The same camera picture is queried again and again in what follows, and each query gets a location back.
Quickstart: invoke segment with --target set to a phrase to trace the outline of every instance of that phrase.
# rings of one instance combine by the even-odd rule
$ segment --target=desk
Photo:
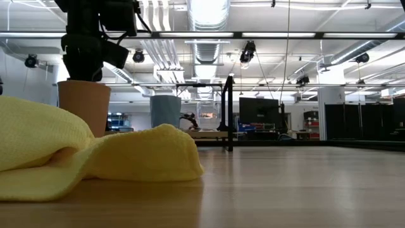
[[[191,131],[191,130],[186,130],[184,131],[188,133],[191,138],[193,138],[195,141],[212,141],[213,139],[216,139],[217,141],[219,138],[222,139],[222,146],[226,147],[227,145],[227,139],[228,139],[228,132],[223,132],[223,131]]]

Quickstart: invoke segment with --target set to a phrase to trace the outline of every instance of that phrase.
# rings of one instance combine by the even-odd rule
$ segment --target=microfiber cloth
[[[50,201],[84,178],[190,181],[204,172],[194,140],[171,125],[95,138],[68,111],[0,96],[0,201]]]

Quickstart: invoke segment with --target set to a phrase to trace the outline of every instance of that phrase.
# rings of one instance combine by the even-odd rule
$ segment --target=ceiling light
[[[162,87],[162,86],[171,87],[171,86],[176,86],[176,84],[158,84],[158,83],[155,83],[155,84],[143,84],[143,83],[141,83],[141,84],[137,84],[137,85],[139,85],[139,86],[151,86],[151,87]]]
[[[132,86],[132,84],[119,84],[119,83],[116,83],[116,84],[105,84],[106,86],[113,86],[113,87],[121,87],[121,86]]]
[[[184,41],[185,44],[230,44],[230,41]]]
[[[47,39],[60,39],[66,32],[0,32],[0,38],[47,38]]]
[[[110,104],[122,104],[122,103],[130,103],[129,101],[110,101]]]
[[[233,37],[233,32],[161,32],[160,37]]]
[[[328,32],[323,35],[324,38],[393,38],[396,33],[337,33]]]
[[[262,37],[262,38],[307,38],[314,37],[314,32],[244,32],[242,37]]]

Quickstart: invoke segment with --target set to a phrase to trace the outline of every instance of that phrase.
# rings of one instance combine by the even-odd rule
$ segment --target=blue container
[[[180,109],[182,99],[176,96],[158,95],[151,97],[152,127],[171,124],[180,127]]]

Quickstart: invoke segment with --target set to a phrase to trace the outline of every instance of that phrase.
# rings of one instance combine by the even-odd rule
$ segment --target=computer monitor
[[[274,124],[280,127],[278,100],[262,98],[239,98],[240,123]]]

